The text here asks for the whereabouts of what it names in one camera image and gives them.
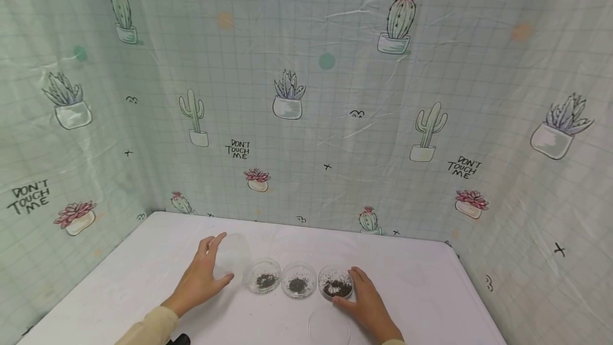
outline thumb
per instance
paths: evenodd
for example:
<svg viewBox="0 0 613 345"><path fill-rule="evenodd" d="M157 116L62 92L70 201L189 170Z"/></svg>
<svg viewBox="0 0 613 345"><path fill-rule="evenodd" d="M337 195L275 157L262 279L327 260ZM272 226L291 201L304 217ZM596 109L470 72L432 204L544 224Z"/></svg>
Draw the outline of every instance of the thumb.
<svg viewBox="0 0 613 345"><path fill-rule="evenodd" d="M334 298L332 298L332 304L334 304L334 306L338 308L347 310L347 312L352 312L355 309L354 302L345 300L344 298L339 296L335 296Z"/></svg>
<svg viewBox="0 0 613 345"><path fill-rule="evenodd" d="M227 284L230 284L230 281L234 279L234 273L228 273L226 276L223 276L219 280L215 280L215 286L217 286L218 290L222 290L226 287Z"/></svg>

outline dark soil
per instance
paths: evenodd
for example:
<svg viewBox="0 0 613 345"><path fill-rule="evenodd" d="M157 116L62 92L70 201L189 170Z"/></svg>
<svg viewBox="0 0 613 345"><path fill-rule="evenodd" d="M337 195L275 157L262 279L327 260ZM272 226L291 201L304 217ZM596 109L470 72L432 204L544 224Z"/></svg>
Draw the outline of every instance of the dark soil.
<svg viewBox="0 0 613 345"><path fill-rule="evenodd" d="M350 295L352 289L351 284L341 280L330 280L324 284L324 293L330 297L346 297Z"/></svg>
<svg viewBox="0 0 613 345"><path fill-rule="evenodd" d="M277 277L275 275L271 275L270 273L265 273L260 275L255 283L258 285L259 289L266 289L271 287L277 282Z"/></svg>
<svg viewBox="0 0 613 345"><path fill-rule="evenodd" d="M308 281L306 279L294 278L289 282L289 289L291 292L301 295L307 291Z"/></svg>

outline human hand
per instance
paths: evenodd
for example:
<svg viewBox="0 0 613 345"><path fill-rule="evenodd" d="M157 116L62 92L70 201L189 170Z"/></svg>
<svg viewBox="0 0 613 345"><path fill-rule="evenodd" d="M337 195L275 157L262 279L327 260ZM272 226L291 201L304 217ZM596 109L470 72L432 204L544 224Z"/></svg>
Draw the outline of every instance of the human hand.
<svg viewBox="0 0 613 345"><path fill-rule="evenodd" d="M219 280L213 277L217 248L224 237L226 237L226 232L200 241L194 260L189 264L173 294L162 303L162 306L169 308L181 318L191 309L209 301L230 283L234 278L233 273Z"/></svg>
<svg viewBox="0 0 613 345"><path fill-rule="evenodd" d="M400 329L392 321L382 297L366 273L358 267L351 267L349 274L358 300L352 302L337 296L332 299L332 303L355 318L379 344L389 340L404 341Z"/></svg>

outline sleeve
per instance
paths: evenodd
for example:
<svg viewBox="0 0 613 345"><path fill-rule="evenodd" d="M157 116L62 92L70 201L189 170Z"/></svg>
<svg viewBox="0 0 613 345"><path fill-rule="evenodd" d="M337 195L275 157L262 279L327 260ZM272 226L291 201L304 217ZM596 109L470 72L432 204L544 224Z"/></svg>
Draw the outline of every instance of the sleeve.
<svg viewBox="0 0 613 345"><path fill-rule="evenodd" d="M178 322L177 314L164 306L158 306L141 322L132 325L115 345L166 345Z"/></svg>

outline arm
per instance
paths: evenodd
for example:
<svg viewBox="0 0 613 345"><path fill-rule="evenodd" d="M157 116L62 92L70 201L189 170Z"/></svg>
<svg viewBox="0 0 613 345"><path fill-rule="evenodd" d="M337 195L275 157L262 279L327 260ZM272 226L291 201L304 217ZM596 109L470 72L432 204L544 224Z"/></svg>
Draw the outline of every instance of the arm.
<svg viewBox="0 0 613 345"><path fill-rule="evenodd" d="M335 297L332 303L350 314L371 334L377 344L404 345L404 338L383 304L382 297L364 271L352 267L349 274L358 294L356 302Z"/></svg>
<svg viewBox="0 0 613 345"><path fill-rule="evenodd" d="M202 240L172 295L134 324L115 345L165 345L179 318L221 292L234 278L232 273L220 280L213 277L217 248L224 237L225 232Z"/></svg>

